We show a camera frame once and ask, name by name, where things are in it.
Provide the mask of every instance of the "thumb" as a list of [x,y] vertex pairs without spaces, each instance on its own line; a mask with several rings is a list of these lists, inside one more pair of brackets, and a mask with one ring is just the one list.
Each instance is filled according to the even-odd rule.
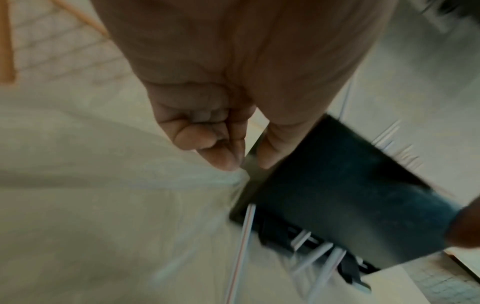
[[256,152],[259,167],[269,169],[290,155],[316,122],[317,119],[291,125],[270,122]]
[[450,224],[445,239],[457,247],[480,246],[480,197],[458,213]]

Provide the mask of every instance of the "human hand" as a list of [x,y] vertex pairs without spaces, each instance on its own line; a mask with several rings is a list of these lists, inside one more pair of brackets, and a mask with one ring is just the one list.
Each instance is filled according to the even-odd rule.
[[290,154],[355,71],[396,0],[93,0],[184,150],[235,170],[247,122],[270,120],[268,168]]

